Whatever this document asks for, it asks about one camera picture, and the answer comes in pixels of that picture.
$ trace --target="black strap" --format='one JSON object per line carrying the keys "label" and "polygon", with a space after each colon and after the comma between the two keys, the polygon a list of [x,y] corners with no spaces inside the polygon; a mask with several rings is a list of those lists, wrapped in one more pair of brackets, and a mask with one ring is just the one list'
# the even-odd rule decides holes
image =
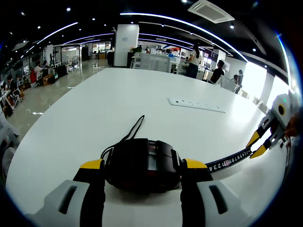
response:
{"label": "black strap", "polygon": [[[134,130],[135,126],[136,126],[136,125],[138,124],[138,122],[141,120],[141,122],[140,122],[138,128],[136,129],[136,131],[134,132],[134,134],[133,134],[133,136],[130,138],[130,140],[133,139],[133,138],[135,137],[135,135],[137,134],[137,132],[138,132],[138,130],[139,130],[139,128],[140,128],[140,126],[141,126],[141,124],[142,124],[142,122],[143,122],[144,117],[145,117],[145,115],[142,115],[142,116],[137,120],[136,124],[134,124],[134,126],[133,126],[132,129],[129,131],[129,133],[128,133],[126,136],[124,136],[123,139],[120,140],[120,142],[126,140],[126,139],[132,134],[132,131]],[[114,145],[112,145],[112,146],[106,148],[106,149],[102,152],[101,158],[103,159],[104,156],[105,156],[108,152],[110,152],[110,150],[111,150],[113,147],[114,147]]]}
{"label": "black strap", "polygon": [[136,129],[136,131],[134,132],[134,134],[133,134],[133,136],[130,138],[130,140],[133,139],[133,138],[135,137],[135,135],[137,134],[137,132],[138,132],[138,130],[139,130],[139,128],[140,128],[140,126],[141,126],[141,124],[142,124],[142,122],[143,122],[144,117],[145,117],[145,115],[142,115],[142,116],[137,120],[136,124],[134,124],[134,126],[133,126],[132,129],[129,131],[129,133],[128,133],[126,136],[124,136],[123,139],[122,139],[121,141],[126,140],[126,139],[132,134],[132,131],[134,130],[134,128],[136,127],[136,125],[138,124],[138,122],[142,119],[142,121],[140,122],[138,128]]}

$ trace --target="air conditioner vent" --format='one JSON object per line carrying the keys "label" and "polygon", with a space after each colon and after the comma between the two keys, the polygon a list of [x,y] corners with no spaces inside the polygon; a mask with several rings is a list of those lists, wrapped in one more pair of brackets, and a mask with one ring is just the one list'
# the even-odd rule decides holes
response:
{"label": "air conditioner vent", "polygon": [[160,39],[160,38],[156,38],[156,40],[159,40],[159,41],[166,41],[166,39]]}
{"label": "air conditioner vent", "polygon": [[215,24],[235,19],[223,9],[217,7],[207,0],[197,1],[188,9],[188,11],[204,17],[205,19],[210,20]]}

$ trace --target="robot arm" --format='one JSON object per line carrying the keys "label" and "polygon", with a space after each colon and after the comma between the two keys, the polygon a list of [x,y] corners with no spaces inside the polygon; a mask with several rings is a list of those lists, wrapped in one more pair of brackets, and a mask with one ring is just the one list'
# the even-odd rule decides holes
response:
{"label": "robot arm", "polygon": [[291,96],[291,94],[282,94],[278,95],[274,100],[271,110],[262,119],[258,129],[254,132],[246,147],[251,147],[256,143],[269,128],[271,128],[272,134],[256,151],[252,152],[250,158],[263,155],[267,149],[273,148],[279,139],[285,136],[287,125],[294,114]]}
{"label": "robot arm", "polygon": [[224,183],[213,180],[207,166],[183,159],[181,207],[183,227],[248,226],[252,221],[239,197]]}

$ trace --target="black ceiling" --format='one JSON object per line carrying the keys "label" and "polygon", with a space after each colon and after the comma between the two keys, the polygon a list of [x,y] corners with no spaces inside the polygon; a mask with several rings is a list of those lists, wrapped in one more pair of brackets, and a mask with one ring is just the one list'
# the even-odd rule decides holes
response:
{"label": "black ceiling", "polygon": [[[276,1],[258,1],[256,0],[211,0],[212,3],[221,7],[231,14],[235,21],[232,23],[235,29],[229,28],[230,22],[214,24],[196,14],[190,13],[187,9],[196,1],[188,0],[183,3],[181,0],[154,0],[144,3],[142,0],[111,0],[111,1],[6,1],[1,6],[1,30],[0,30],[0,71],[6,67],[5,63],[13,58],[13,62],[20,59],[20,56],[25,54],[25,51],[33,46],[33,42],[43,39],[50,33],[74,22],[77,25],[71,26],[63,31],[60,31],[53,36],[36,45],[31,52],[39,52],[39,47],[46,46],[49,41],[51,44],[63,44],[65,42],[78,39],[85,36],[98,35],[104,33],[112,33],[112,27],[117,27],[118,24],[126,24],[133,21],[134,23],[149,22],[165,24],[168,26],[178,27],[220,45],[224,49],[230,51],[229,47],[214,40],[211,36],[194,29],[190,26],[179,22],[147,16],[121,16],[120,12],[141,12],[165,15],[178,18],[197,26],[205,28],[210,32],[218,35],[223,40],[227,41],[239,51],[248,52],[268,60],[286,71],[285,60],[281,51],[281,46],[276,36],[276,31],[282,33],[285,27],[283,18],[286,14],[283,13],[283,7],[280,11],[271,5],[277,6]],[[186,32],[159,25],[139,23],[140,33],[149,33],[155,35],[163,35],[176,39],[181,39],[190,43],[199,43],[200,45],[208,45],[194,35]],[[26,46],[17,53],[12,52],[14,46],[23,40],[29,41]],[[260,43],[266,54],[262,54],[257,47],[256,41]]]}

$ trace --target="cardboard box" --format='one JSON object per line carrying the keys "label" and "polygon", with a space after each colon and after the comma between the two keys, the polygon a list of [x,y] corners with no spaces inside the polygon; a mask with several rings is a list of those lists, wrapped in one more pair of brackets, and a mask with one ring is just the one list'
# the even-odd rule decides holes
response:
{"label": "cardboard box", "polygon": [[25,91],[25,86],[21,86],[21,87],[18,87],[19,90],[22,92],[22,91]]}
{"label": "cardboard box", "polygon": [[44,76],[44,77],[42,78],[42,80],[43,80],[43,85],[44,85],[44,86],[50,84],[50,83],[48,82],[48,79],[49,79],[50,77],[52,77],[52,76],[53,76],[52,74],[49,74],[49,75]]}
{"label": "cardboard box", "polygon": [[99,54],[99,56],[100,56],[100,59],[105,59],[105,54],[104,53]]}
{"label": "cardboard box", "polygon": [[8,101],[9,101],[9,103],[10,103],[11,106],[15,105],[14,102],[13,102],[13,100],[11,100],[10,96],[7,96],[7,99],[8,99]]}
{"label": "cardboard box", "polygon": [[25,81],[24,86],[25,86],[25,89],[31,88],[31,84],[28,81]]}
{"label": "cardboard box", "polygon": [[3,107],[3,112],[5,117],[10,117],[13,114],[13,111],[11,110],[10,106],[7,105]]}

